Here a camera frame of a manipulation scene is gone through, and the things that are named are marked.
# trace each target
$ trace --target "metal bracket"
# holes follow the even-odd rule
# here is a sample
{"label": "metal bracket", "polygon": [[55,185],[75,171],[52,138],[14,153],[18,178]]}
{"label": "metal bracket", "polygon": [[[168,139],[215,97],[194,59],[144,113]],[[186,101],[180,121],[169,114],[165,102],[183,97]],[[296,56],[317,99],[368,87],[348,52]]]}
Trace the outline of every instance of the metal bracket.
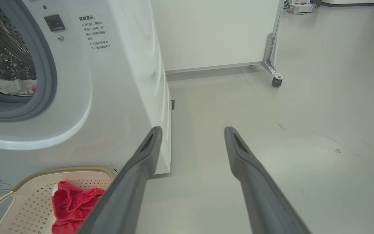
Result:
{"label": "metal bracket", "polygon": [[272,32],[268,35],[268,38],[266,39],[266,48],[265,48],[265,54],[264,54],[264,61],[262,62],[263,67],[275,77],[277,80],[282,80],[284,76],[282,76],[278,71],[276,71],[276,68],[272,65],[272,62],[270,60],[272,53],[273,53],[273,46],[275,42],[275,34]]}

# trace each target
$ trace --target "whiteboard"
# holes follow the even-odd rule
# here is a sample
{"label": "whiteboard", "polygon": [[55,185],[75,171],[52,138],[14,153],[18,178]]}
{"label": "whiteboard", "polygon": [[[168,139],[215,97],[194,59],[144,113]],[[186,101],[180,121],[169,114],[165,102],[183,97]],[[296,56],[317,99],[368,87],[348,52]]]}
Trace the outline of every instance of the whiteboard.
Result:
{"label": "whiteboard", "polygon": [[152,0],[166,71],[261,62],[283,0]]}

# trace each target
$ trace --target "black baseboard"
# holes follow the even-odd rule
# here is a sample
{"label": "black baseboard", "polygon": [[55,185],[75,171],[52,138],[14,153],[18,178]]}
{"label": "black baseboard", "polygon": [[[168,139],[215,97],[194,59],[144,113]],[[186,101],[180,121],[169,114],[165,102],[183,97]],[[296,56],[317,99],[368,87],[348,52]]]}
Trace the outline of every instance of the black baseboard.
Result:
{"label": "black baseboard", "polygon": [[321,5],[327,6],[327,7],[358,7],[358,6],[374,6],[374,3],[353,3],[353,4],[321,3]]}

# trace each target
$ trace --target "basket rim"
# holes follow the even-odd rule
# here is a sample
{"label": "basket rim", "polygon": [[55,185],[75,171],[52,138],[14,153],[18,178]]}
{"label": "basket rim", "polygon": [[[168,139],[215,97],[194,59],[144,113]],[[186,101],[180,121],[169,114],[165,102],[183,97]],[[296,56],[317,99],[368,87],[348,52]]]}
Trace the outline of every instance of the basket rim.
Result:
{"label": "basket rim", "polygon": [[58,169],[49,169],[49,170],[36,172],[36,173],[28,176],[27,178],[23,179],[21,182],[19,182],[11,191],[17,192],[27,182],[29,182],[30,180],[32,180],[34,178],[37,178],[39,176],[56,174],[56,173],[63,173],[63,172],[103,172],[110,177],[111,182],[114,180],[113,172],[109,171],[105,167],[100,167],[100,166],[69,166],[69,167],[63,167],[63,168],[58,168]]}

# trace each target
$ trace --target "washing machine door opening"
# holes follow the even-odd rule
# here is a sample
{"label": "washing machine door opening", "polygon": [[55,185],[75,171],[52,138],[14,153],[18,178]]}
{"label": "washing machine door opening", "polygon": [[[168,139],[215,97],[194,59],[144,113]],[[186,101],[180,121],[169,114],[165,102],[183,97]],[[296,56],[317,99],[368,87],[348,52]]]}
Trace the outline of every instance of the washing machine door opening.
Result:
{"label": "washing machine door opening", "polygon": [[0,0],[0,121],[42,113],[56,84],[50,48],[33,16],[21,0]]}

